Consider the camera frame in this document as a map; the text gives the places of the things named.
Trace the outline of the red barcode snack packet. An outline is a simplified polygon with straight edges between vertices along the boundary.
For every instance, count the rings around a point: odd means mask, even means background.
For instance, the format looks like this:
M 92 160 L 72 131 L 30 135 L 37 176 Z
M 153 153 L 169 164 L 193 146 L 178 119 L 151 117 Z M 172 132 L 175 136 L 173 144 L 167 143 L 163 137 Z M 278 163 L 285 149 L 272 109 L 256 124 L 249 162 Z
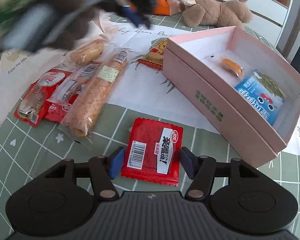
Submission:
M 134 120 L 121 176 L 178 186 L 183 128 L 145 118 Z

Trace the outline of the yellow round cake packet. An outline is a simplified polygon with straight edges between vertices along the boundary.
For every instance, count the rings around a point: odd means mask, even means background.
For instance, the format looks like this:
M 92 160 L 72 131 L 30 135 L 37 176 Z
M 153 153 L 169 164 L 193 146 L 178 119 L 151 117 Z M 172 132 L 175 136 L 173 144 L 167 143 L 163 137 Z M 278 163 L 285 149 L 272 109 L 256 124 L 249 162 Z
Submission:
M 162 70 L 164 61 L 164 51 L 167 47 L 167 39 L 160 41 L 149 52 L 137 60 L 138 63 L 144 64 L 147 67 Z

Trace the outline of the round bun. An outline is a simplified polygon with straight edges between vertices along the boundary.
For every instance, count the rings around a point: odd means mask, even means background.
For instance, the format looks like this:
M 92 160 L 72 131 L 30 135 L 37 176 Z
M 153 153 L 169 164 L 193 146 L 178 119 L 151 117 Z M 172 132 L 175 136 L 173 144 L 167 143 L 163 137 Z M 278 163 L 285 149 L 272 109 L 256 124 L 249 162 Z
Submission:
M 102 55 L 103 51 L 104 42 L 101 40 L 96 40 L 72 52 L 70 55 L 70 59 L 75 64 L 87 64 L 94 59 L 99 58 Z

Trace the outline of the long bread stick packet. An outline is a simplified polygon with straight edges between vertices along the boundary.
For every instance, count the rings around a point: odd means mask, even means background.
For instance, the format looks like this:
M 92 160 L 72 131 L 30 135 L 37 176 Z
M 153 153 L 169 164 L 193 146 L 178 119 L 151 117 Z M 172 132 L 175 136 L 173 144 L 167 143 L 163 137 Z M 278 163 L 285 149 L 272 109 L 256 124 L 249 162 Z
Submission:
M 136 56 L 138 53 L 130 48 L 114 49 L 80 92 L 59 129 L 76 142 L 90 137 L 116 82 Z

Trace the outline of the blue seaweed snack packet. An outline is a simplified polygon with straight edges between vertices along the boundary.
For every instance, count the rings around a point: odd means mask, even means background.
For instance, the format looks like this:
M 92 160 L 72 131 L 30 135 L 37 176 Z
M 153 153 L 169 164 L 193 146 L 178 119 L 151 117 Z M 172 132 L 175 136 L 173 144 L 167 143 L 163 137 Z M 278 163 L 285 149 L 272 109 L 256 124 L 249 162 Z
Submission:
M 271 78 L 259 70 L 254 70 L 250 76 L 235 86 L 235 90 L 270 125 L 274 124 L 285 101 L 285 95 Z

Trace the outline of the small orange cracker packet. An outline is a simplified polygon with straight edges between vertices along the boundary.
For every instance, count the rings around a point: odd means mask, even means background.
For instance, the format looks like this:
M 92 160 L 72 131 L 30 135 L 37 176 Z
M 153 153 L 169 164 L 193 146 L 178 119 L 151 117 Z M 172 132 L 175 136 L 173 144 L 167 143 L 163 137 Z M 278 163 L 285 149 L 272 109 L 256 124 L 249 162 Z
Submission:
M 242 79 L 243 78 L 243 67 L 241 67 L 239 64 L 237 64 L 236 62 L 232 61 L 231 59 L 224 57 L 224 56 L 220 56 L 219 57 L 220 61 L 221 61 L 221 67 L 226 70 L 227 72 L 229 72 L 231 75 Z

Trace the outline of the red spicy strip packet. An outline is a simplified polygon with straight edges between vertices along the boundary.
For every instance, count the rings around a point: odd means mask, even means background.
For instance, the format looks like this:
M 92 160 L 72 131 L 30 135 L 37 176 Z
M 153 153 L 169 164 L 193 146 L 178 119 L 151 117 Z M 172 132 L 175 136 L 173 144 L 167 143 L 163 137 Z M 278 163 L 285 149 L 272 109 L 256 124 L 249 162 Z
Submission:
M 91 63 L 75 69 L 67 76 L 48 98 L 49 107 L 43 119 L 60 124 L 97 69 L 98 64 Z

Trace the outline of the orange tissue pouch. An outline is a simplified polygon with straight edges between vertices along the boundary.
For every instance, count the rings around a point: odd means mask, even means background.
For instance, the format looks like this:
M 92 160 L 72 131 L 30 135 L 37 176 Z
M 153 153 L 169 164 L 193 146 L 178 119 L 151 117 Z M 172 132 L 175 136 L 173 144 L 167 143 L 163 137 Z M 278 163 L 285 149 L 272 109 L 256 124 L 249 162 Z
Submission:
M 172 16 L 180 13 L 178 0 L 155 0 L 153 15 Z

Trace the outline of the white cartoon print bag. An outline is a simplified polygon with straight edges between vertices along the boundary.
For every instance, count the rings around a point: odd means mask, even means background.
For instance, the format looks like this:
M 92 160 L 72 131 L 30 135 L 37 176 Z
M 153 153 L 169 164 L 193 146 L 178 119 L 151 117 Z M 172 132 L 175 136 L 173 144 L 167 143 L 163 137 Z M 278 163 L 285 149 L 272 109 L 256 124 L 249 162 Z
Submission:
M 0 60 L 0 127 L 30 84 L 62 60 L 66 50 L 44 48 L 32 54 L 12 50 L 14 61 L 7 59 L 8 51 Z

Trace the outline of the brown plush toy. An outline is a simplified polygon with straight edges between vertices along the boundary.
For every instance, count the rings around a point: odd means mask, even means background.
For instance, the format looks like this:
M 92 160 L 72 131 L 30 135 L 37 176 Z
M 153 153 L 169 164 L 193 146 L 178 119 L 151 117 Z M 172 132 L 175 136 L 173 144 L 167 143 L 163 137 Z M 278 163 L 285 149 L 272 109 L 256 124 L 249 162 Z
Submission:
M 245 23 L 253 19 L 246 2 L 248 0 L 230 0 L 218 2 L 216 0 L 177 0 L 186 26 L 190 28 L 199 25 L 215 27 L 237 26 L 244 28 Z

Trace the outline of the white printed table runner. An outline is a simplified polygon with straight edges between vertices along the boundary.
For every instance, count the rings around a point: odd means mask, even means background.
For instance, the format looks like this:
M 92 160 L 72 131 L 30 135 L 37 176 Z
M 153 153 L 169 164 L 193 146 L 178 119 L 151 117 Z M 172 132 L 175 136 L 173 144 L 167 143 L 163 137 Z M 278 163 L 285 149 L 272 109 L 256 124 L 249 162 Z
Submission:
M 183 24 L 180 15 L 152 15 L 152 28 L 136 29 L 129 20 L 102 14 L 102 25 L 116 29 L 112 42 L 119 47 L 128 47 L 146 53 L 155 43 L 178 34 L 210 30 L 211 26 L 189 28 Z M 200 113 L 162 72 L 143 64 L 127 66 L 108 100 L 109 104 L 156 116 L 178 125 L 186 125 L 207 131 L 209 136 L 219 135 L 217 129 Z

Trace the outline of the pink cardboard gift box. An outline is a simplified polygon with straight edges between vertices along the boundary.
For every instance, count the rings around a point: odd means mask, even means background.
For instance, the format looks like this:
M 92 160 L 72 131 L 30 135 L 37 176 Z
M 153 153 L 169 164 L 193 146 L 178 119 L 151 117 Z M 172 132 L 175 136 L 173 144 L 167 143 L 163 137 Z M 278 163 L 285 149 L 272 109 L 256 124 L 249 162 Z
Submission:
M 221 67 L 220 56 L 243 67 L 239 79 Z M 259 70 L 285 95 L 273 125 L 235 90 Z M 239 27 L 187 33 L 168 39 L 163 74 L 253 167 L 287 147 L 300 116 L 300 74 L 281 56 Z

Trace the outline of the red snack packet clear window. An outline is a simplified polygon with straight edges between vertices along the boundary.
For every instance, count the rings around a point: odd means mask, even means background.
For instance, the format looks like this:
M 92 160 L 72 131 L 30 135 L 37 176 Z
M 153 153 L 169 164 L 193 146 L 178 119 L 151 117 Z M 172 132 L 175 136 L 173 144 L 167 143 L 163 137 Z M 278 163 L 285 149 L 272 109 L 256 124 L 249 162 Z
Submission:
M 71 72 L 60 69 L 51 69 L 45 72 L 35 83 L 30 85 L 15 110 L 14 116 L 37 127 L 51 105 L 47 100 L 70 74 Z

